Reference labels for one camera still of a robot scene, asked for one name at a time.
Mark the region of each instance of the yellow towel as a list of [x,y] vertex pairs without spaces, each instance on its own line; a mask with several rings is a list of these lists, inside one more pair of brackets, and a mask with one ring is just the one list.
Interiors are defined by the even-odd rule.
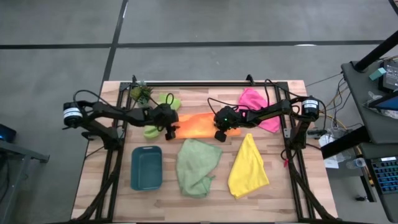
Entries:
[[264,161],[254,143],[253,135],[247,134],[229,174],[229,191],[238,199],[268,184]]

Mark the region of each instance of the potted plant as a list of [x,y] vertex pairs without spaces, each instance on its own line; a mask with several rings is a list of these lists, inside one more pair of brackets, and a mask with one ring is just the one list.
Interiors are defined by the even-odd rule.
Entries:
[[137,82],[137,86],[130,91],[131,98],[137,102],[139,107],[149,106],[151,94],[152,88],[148,87],[144,81]]

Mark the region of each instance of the gray floor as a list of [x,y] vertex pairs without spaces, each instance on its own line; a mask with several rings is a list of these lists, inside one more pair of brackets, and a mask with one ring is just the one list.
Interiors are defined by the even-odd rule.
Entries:
[[[121,0],[0,0],[0,44],[110,43]],[[288,41],[385,39],[398,29],[387,0],[130,0],[119,42]],[[110,80],[305,80],[340,72],[375,45],[117,49]],[[17,143],[51,155],[33,164],[13,223],[70,217],[87,142],[62,131],[62,103],[79,89],[99,92],[109,49],[0,50],[0,123],[18,130]],[[389,55],[398,54],[398,49]],[[340,78],[308,87],[331,100]],[[338,113],[361,122],[349,98]],[[339,217],[389,223],[380,203],[355,202],[359,178],[333,175]]]

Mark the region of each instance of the light green cloth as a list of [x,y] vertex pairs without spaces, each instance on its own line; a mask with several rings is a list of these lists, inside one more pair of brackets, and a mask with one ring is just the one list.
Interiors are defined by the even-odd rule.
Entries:
[[223,150],[195,139],[186,139],[177,155],[177,177],[181,193],[203,198],[214,177],[207,177],[220,161]]
[[[173,97],[169,96],[169,98],[167,99],[167,102],[166,102],[166,97],[167,97],[166,94],[161,93],[159,95],[159,101],[157,103],[158,104],[161,104],[161,103],[170,104],[172,102]],[[173,103],[170,105],[172,110],[178,110],[180,108],[180,106],[181,106],[181,100],[179,100],[177,98],[174,98]],[[160,132],[153,125],[147,125],[144,128],[144,137],[145,138],[149,138],[149,139],[156,138],[159,134],[160,134]]]

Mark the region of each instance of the wooden table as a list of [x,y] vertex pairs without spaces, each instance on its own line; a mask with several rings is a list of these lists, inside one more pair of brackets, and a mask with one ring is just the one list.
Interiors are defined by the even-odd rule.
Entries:
[[[288,81],[289,90],[298,95],[306,95],[304,82],[301,80]],[[245,87],[156,87],[153,98],[159,93],[173,93],[181,99],[182,106],[179,114],[195,114],[211,112],[206,99],[216,98],[227,103],[236,103]],[[264,98],[264,87],[253,87]],[[119,82],[105,82],[101,96],[116,104]],[[275,103],[275,91],[269,87],[270,101]],[[218,111],[221,105],[214,102],[214,109]],[[99,119],[105,126],[111,125],[108,118]],[[118,197],[114,211],[114,222],[282,222],[297,221],[294,207],[292,187],[288,168],[280,158],[284,148],[281,130],[270,133],[260,128],[242,129],[242,134],[228,137],[226,142],[216,139],[200,139],[222,148],[223,155],[216,169],[212,172],[216,176],[211,183],[209,196],[202,199],[184,197],[178,187],[175,171],[177,153],[183,140],[166,141],[164,135],[147,140],[144,138],[143,128],[128,126],[124,147],[121,176],[118,186]],[[270,184],[261,187],[251,194],[235,200],[229,193],[227,179],[234,159],[238,153],[246,133],[252,133],[255,143],[264,160],[264,169]],[[163,152],[163,184],[159,190],[138,192],[130,188],[131,153],[139,146],[156,145]],[[100,140],[90,142],[87,153],[102,146]],[[73,207],[72,218],[83,213],[98,193],[103,174],[106,151],[100,150],[84,163],[80,184]],[[333,216],[337,217],[335,203],[331,194],[328,176],[323,163],[322,154],[318,149],[307,147],[303,150],[303,158],[307,168],[308,181],[311,191],[320,203]],[[104,213],[106,214],[107,200],[105,198]],[[307,214],[305,197],[300,191],[300,198],[304,214]]]

